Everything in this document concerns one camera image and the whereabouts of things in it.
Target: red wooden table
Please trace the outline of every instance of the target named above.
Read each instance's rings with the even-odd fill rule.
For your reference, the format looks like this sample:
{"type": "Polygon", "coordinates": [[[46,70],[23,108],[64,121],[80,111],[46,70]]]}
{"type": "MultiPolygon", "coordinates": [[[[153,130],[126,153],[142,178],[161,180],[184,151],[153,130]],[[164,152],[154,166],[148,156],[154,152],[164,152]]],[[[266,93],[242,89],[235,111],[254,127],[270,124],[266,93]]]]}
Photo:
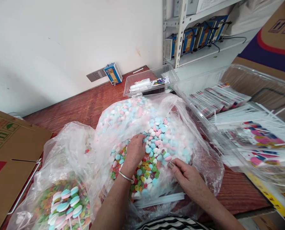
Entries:
{"type": "MultiPolygon", "coordinates": [[[[56,134],[71,121],[79,121],[95,129],[103,110],[117,101],[127,99],[123,96],[123,90],[126,78],[130,75],[132,72],[124,75],[122,83],[116,86],[107,82],[28,115],[24,119],[56,134]]],[[[217,198],[233,215],[271,207],[243,173],[233,172],[226,166],[217,198]]],[[[2,229],[6,228],[8,220],[9,217],[2,229]]],[[[207,221],[209,218],[202,216],[202,220],[207,221]]]]}

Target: striped shirt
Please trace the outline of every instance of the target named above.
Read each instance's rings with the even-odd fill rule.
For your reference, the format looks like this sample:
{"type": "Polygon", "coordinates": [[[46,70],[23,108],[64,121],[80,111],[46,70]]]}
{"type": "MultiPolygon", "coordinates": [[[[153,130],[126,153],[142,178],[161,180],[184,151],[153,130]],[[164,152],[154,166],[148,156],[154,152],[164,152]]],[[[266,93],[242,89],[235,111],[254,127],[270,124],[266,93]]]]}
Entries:
{"type": "Polygon", "coordinates": [[[159,230],[159,229],[190,229],[190,230],[211,230],[206,226],[193,221],[186,216],[161,217],[142,224],[137,230],[159,230]]]}

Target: clear plastic container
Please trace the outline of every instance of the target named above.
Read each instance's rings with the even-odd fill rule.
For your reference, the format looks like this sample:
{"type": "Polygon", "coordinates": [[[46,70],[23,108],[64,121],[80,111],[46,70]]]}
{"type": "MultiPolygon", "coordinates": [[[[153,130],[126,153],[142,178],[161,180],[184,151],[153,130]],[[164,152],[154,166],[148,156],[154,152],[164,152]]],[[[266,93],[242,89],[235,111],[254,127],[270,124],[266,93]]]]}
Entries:
{"type": "Polygon", "coordinates": [[[174,68],[169,65],[163,65],[158,68],[150,69],[141,73],[134,74],[127,77],[126,85],[124,87],[123,96],[133,97],[135,95],[149,95],[163,92],[170,92],[169,89],[179,81],[177,74],[174,71],[174,68]],[[142,87],[139,91],[131,92],[130,87],[135,85],[135,82],[142,81],[144,79],[150,79],[154,81],[156,79],[164,79],[165,77],[169,78],[169,83],[159,84],[158,86],[153,87],[142,87]]]}
{"type": "MultiPolygon", "coordinates": [[[[273,113],[276,113],[285,108],[285,81],[242,65],[230,65],[195,76],[190,80],[178,82],[174,86],[177,94],[187,102],[188,111],[200,127],[201,133],[218,149],[223,161],[234,162],[231,165],[227,164],[233,171],[253,173],[285,192],[285,167],[280,165],[255,167],[251,165],[241,156],[235,145],[224,138],[216,126],[210,123],[188,100],[189,94],[224,82],[229,82],[234,90],[251,96],[251,101],[262,104],[268,110],[274,110],[273,113]]],[[[278,117],[285,122],[285,110],[279,113],[278,117]]]]}

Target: silver bracelet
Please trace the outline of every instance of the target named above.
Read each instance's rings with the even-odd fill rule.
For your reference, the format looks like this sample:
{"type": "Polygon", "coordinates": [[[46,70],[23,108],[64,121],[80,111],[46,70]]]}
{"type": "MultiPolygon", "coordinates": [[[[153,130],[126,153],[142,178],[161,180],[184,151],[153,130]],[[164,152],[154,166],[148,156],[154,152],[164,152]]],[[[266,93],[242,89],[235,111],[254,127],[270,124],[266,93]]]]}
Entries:
{"type": "Polygon", "coordinates": [[[130,178],[126,177],[126,176],[123,175],[120,171],[119,171],[119,174],[120,174],[121,176],[123,176],[125,179],[127,179],[128,181],[134,182],[133,179],[130,179],[130,178]]]}

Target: clear plastic bag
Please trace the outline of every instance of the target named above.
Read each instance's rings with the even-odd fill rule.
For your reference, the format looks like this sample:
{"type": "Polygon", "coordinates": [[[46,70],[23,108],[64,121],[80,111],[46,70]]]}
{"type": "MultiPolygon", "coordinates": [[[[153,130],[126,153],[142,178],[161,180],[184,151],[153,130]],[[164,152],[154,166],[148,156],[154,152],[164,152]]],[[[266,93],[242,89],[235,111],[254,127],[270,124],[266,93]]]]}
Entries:
{"type": "MultiPolygon", "coordinates": [[[[157,137],[157,126],[159,129],[165,130],[161,133],[164,136],[159,135],[161,143],[157,143],[155,148],[153,145],[151,152],[145,155],[145,162],[152,160],[149,167],[146,168],[145,164],[137,168],[136,175],[133,177],[135,182],[131,185],[129,197],[148,202],[150,198],[154,199],[182,191],[172,172],[167,168],[168,161],[174,158],[180,158],[194,166],[203,175],[210,190],[215,195],[219,193],[224,174],[224,167],[219,156],[202,139],[186,111],[185,102],[173,94],[158,94],[120,101],[103,111],[96,128],[98,145],[96,145],[96,154],[93,158],[93,162],[101,165],[101,170],[98,172],[99,177],[95,182],[97,191],[94,190],[90,197],[91,200],[99,197],[100,191],[103,197],[109,192],[112,179],[118,176],[122,167],[120,161],[123,162],[126,158],[127,145],[131,138],[139,133],[147,135],[147,139],[144,141],[148,141],[151,147],[151,144],[154,143],[151,140],[155,140],[157,137]],[[155,164],[157,169],[154,169],[153,157],[157,159],[155,164]],[[146,183],[147,177],[151,177],[151,175],[154,176],[151,178],[152,182],[146,183]]],[[[180,201],[138,209],[130,203],[127,224],[129,228],[133,229],[134,226],[138,226],[145,220],[172,212],[197,218],[198,208],[195,207],[193,210],[193,207],[192,202],[187,202],[185,205],[180,201]]]]}
{"type": "MultiPolygon", "coordinates": [[[[48,229],[52,197],[47,203],[45,216],[43,212],[39,212],[39,207],[42,205],[42,197],[46,197],[51,192],[51,187],[56,187],[56,183],[59,184],[60,181],[66,181],[67,185],[73,181],[80,184],[78,187],[81,191],[81,200],[86,203],[84,215],[80,216],[80,220],[83,229],[87,228],[88,223],[94,221],[114,179],[118,176],[122,165],[120,160],[126,158],[126,146],[138,133],[147,136],[144,141],[148,141],[150,152],[148,151],[144,157],[144,165],[142,161],[140,168],[137,168],[137,171],[141,170],[141,174],[137,176],[137,172],[135,173],[136,181],[131,185],[129,197],[132,201],[129,202],[125,228],[134,229],[144,221],[170,213],[198,218],[201,210],[188,197],[179,202],[143,209],[135,207],[132,203],[133,198],[148,202],[151,198],[182,192],[182,188],[167,168],[167,160],[180,158],[194,166],[215,195],[219,193],[224,174],[219,156],[202,139],[186,111],[185,102],[172,94],[159,94],[135,97],[112,104],[103,111],[96,130],[78,122],[65,125],[58,136],[46,143],[45,164],[35,174],[34,184],[12,216],[8,229],[48,229]],[[156,146],[158,152],[152,145],[155,143],[155,137],[160,141],[156,146]]],[[[73,221],[75,224],[78,223],[75,222],[78,221],[77,218],[71,219],[72,223],[73,221]]],[[[69,224],[66,223],[64,229],[69,229],[68,227],[69,224]]]]}
{"type": "Polygon", "coordinates": [[[90,185],[85,183],[84,173],[92,163],[83,162],[88,157],[85,153],[91,149],[93,138],[91,127],[72,122],[47,141],[44,146],[46,161],[35,174],[34,183],[12,215],[7,229],[66,230],[70,225],[73,230],[89,228],[92,210],[86,188],[90,185]],[[60,209],[58,206],[63,204],[65,207],[60,209]]]}

